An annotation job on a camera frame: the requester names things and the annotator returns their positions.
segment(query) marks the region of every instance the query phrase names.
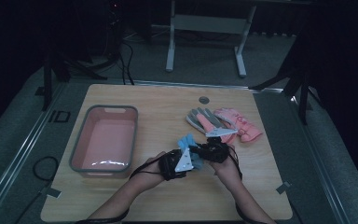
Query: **blue cloth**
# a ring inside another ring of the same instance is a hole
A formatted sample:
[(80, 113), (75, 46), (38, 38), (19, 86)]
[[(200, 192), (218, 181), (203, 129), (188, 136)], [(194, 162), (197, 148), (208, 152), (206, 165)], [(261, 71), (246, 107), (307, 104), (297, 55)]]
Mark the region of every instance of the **blue cloth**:
[[(194, 141), (193, 134), (188, 133), (186, 136), (179, 139), (178, 146), (182, 150), (182, 153), (184, 153), (186, 148), (189, 146), (196, 147), (197, 144)], [(199, 154), (190, 152), (190, 158), (194, 168), (200, 170), (202, 168), (203, 161)]]

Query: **white triangular marker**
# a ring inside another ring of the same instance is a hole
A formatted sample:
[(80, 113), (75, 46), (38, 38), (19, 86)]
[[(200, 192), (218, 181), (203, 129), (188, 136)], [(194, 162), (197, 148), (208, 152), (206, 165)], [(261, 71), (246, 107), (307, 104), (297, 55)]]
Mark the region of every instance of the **white triangular marker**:
[(190, 158), (190, 148), (186, 148), (179, 162), (176, 164), (175, 171), (183, 172), (183, 171), (192, 170), (193, 168), (194, 166)]

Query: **hand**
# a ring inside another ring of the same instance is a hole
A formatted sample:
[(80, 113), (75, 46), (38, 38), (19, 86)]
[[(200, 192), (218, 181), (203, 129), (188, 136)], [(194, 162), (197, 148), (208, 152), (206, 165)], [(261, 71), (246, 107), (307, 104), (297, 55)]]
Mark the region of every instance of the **hand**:
[[(232, 145), (228, 146), (230, 147), (230, 155), (232, 158), (236, 159), (235, 147)], [(230, 157), (227, 157), (226, 160), (222, 163), (210, 161), (209, 164), (215, 170), (215, 174), (219, 177), (220, 181), (222, 181), (228, 190), (232, 191), (236, 187), (242, 185), (237, 165)]]
[[(149, 158), (145, 163), (156, 160), (157, 158), (163, 156), (164, 151), (160, 152), (156, 157)], [(133, 182), (133, 186), (136, 186), (139, 193), (142, 193), (148, 189), (152, 189), (161, 182), (164, 181), (164, 177), (159, 174), (160, 170), (158, 167), (158, 161), (151, 163), (146, 166), (140, 173), (136, 174), (129, 182)]]

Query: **person's right hand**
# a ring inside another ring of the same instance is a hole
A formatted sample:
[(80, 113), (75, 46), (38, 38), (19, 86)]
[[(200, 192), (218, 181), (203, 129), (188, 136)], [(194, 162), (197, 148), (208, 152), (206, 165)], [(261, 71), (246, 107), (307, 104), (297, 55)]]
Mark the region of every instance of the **person's right hand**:
[[(230, 155), (232, 158), (236, 159), (234, 146), (228, 146), (231, 147)], [(242, 185), (237, 165), (229, 156), (222, 163), (210, 161), (209, 164), (215, 170), (215, 174), (219, 177), (220, 181), (222, 181), (228, 190), (232, 191), (238, 185)]]

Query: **gray carpet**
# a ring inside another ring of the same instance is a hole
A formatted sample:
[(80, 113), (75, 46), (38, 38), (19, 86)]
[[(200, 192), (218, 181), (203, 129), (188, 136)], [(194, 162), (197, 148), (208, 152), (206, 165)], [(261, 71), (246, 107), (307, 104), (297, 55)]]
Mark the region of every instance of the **gray carpet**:
[[(235, 36), (225, 41), (200, 43), (189, 41), (191, 36), (187, 34), (179, 35), (185, 36), (177, 39), (175, 65), (171, 73), (165, 72), (168, 50), (168, 37), (165, 34), (156, 36), (151, 44), (137, 36), (126, 38), (126, 43), (133, 48), (130, 69), (136, 85), (173, 82), (183, 85), (252, 86), (276, 75), (294, 41), (293, 37), (251, 35), (243, 53), (248, 77), (241, 78), (238, 77), (232, 50)], [(122, 54), (127, 62), (131, 55), (130, 48), (123, 46)], [(120, 84), (120, 67), (118, 63), (108, 70), (99, 71), (102, 76), (109, 77), (107, 81), (92, 80), (72, 71), (74, 77), (69, 83), (54, 82), (55, 90), (61, 90), (60, 95), (55, 98), (49, 111), (43, 113), (40, 111), (43, 97), (34, 95), (37, 87), (43, 85), (43, 73), (39, 71), (25, 83), (0, 118), (0, 178), (21, 149), (21, 144), (27, 142), (26, 137), (33, 131), (38, 119), (51, 118), (53, 111), (70, 112), (71, 115), (68, 122), (47, 120), (43, 125), (17, 178), (0, 204), (0, 223), (14, 223), (44, 187), (45, 181), (34, 177), (33, 165), (46, 156), (61, 159), (88, 86), (92, 83)], [(271, 88), (281, 89), (284, 84), (285, 80)], [(329, 202), (331, 189), (338, 195), (349, 223), (358, 223), (358, 174), (325, 111), (310, 99), (312, 110), (307, 111), (309, 125), (305, 127), (296, 116), (296, 105), (282, 93), (255, 93), (255, 100), (282, 180), (292, 184), (287, 190), (289, 199), (304, 223), (342, 222), (337, 220), (336, 207), (332, 206), (335, 202)], [(315, 162), (315, 158), (322, 162), (322, 171), (321, 164)], [(38, 173), (44, 176), (51, 174), (51, 169), (51, 161), (44, 161), (37, 166)], [(328, 183), (332, 186), (322, 184), (325, 175), (331, 177)], [(36, 199), (20, 223), (44, 223), (40, 219), (40, 211), (45, 199), (46, 196)], [(299, 219), (294, 214), (293, 218), (280, 223), (299, 223)]]

